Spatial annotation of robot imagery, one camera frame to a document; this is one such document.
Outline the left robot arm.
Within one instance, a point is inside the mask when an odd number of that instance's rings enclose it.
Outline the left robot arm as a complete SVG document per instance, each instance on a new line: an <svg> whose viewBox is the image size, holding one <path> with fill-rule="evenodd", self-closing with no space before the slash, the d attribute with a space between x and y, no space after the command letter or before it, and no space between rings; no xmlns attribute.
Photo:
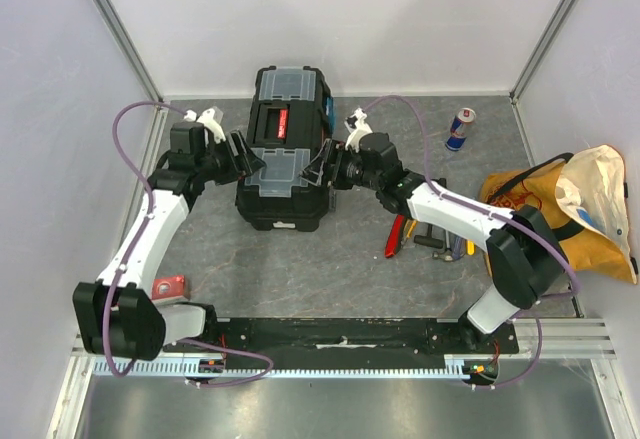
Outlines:
<svg viewBox="0 0 640 439"><path fill-rule="evenodd" d="M265 165L240 131L220 131L197 122L172 126L170 148L145 179L146 195L132 229L99 277L74 290L72 302L87 352L150 361L165 345L182 339L201 352L219 343L213 307L158 306L151 295L168 246L205 186L235 183Z"/></svg>

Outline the black plastic toolbox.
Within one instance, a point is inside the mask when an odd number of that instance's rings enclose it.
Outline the black plastic toolbox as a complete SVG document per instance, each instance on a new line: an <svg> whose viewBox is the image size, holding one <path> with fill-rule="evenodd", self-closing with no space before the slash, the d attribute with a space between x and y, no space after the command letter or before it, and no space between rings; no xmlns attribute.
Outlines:
<svg viewBox="0 0 640 439"><path fill-rule="evenodd" d="M317 230L330 193L301 172L335 128L334 101L318 68L269 66L257 72L247 143L265 166L242 179L236 208L254 229Z"/></svg>

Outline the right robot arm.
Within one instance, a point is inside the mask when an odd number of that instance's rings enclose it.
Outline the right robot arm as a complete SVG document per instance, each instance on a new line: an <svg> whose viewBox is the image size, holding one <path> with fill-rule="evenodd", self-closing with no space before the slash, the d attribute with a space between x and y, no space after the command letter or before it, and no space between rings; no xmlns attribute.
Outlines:
<svg viewBox="0 0 640 439"><path fill-rule="evenodd" d="M494 207L455 194L405 168L384 133L368 133L356 147L328 139L300 175L314 186L368 188L389 212L437 226L487 254L492 284L458 320L459 343L469 352L483 351L504 322L571 270L538 209Z"/></svg>

